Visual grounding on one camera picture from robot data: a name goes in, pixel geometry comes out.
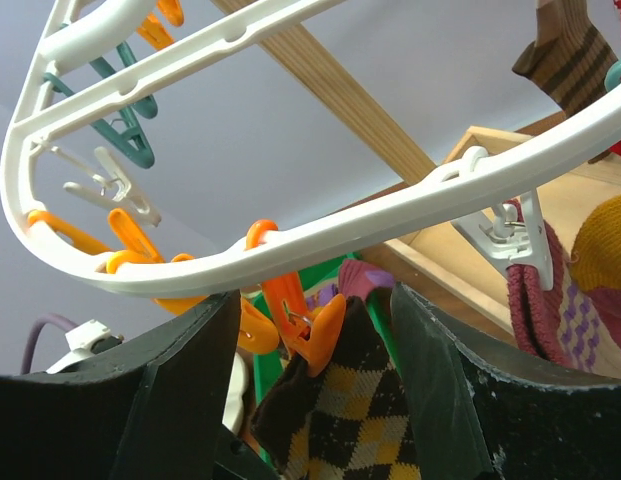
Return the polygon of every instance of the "green plastic basket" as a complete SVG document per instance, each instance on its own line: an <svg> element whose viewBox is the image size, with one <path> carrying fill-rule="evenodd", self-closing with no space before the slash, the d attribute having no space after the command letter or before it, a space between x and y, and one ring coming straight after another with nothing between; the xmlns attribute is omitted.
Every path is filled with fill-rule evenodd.
<svg viewBox="0 0 621 480"><path fill-rule="evenodd" d="M301 270L299 272L299 277L301 279L303 289L310 290L314 286L326 281L329 278L336 279L341 264L347 258L360 260L361 256L357 253L349 253L348 255L333 258L327 262ZM270 311L268 310L268 306L266 305L263 295L257 296L253 303L254 306L262 313L270 316ZM399 374L401 374L399 365L396 361L396 348L392 338L392 332L390 330L390 322L383 308L381 308L379 299L374 293L368 297L367 308L377 332L383 339L392 361L396 365ZM266 396L266 393L268 393L282 373L283 366L281 365L281 359L279 358L278 352L275 351L268 355L254 356L254 384L257 404L261 403ZM272 465L269 455L263 449L260 454L261 458L265 462Z"/></svg>

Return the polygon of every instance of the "gray wall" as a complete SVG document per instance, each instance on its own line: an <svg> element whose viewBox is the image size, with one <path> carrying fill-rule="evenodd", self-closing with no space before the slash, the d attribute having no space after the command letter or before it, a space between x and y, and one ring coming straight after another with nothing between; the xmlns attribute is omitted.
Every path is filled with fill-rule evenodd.
<svg viewBox="0 0 621 480"><path fill-rule="evenodd" d="M0 2L0 152L6 124L52 0ZM186 25L175 37L221 17L210 3L182 0ZM616 51L620 20L612 0L591 16ZM534 38L532 1L349 0L306 26L436 160L471 124L516 129L556 106L510 68ZM151 48L133 35L139 58ZM107 56L114 65L118 60ZM98 80L90 68L64 77L75 90ZM164 214L152 231L166 256L202 255L232 244L257 218L298 225L398 179L267 54L251 47L158 92L159 116L142 120L155 167L130 166ZM89 161L102 144L90 128L62 140ZM54 213L114 242L105 212L63 192L85 181L54 157L38 169L38 198ZM98 318L127 336L167 318L149 300L108 294L41 264L13 238L0 206L0 372L18 368L34 318L58 312ZM65 352L44 333L37 366Z"/></svg>

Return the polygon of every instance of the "wooden box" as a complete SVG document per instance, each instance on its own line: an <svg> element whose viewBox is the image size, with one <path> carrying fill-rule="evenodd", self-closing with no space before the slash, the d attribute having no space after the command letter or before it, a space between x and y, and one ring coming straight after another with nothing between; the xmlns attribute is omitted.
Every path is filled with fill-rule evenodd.
<svg viewBox="0 0 621 480"><path fill-rule="evenodd" d="M532 138L529 135L471 127L445 162L480 145L495 155ZM576 234L592 210L621 194L621 158L610 155L584 164L539 187L545 220L570 252ZM386 242L419 272L512 333L505 279L449 223Z"/></svg>

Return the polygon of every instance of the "wooden beam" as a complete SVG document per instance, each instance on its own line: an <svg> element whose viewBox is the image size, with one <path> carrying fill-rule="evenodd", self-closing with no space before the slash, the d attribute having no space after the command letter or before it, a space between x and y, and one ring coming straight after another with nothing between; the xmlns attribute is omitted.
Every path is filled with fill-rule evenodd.
<svg viewBox="0 0 621 480"><path fill-rule="evenodd" d="M212 0L226 15L254 0ZM435 164L326 48L295 25L260 43L406 183L419 183Z"/></svg>

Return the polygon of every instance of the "brown striped sock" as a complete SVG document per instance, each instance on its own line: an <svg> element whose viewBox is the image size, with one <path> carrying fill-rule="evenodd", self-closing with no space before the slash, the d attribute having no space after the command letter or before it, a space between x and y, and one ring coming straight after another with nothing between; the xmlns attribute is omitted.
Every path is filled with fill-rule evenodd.
<svg viewBox="0 0 621 480"><path fill-rule="evenodd" d="M588 17L586 0L538 0L537 38L512 67L563 109L567 117L605 95L617 57Z"/></svg>

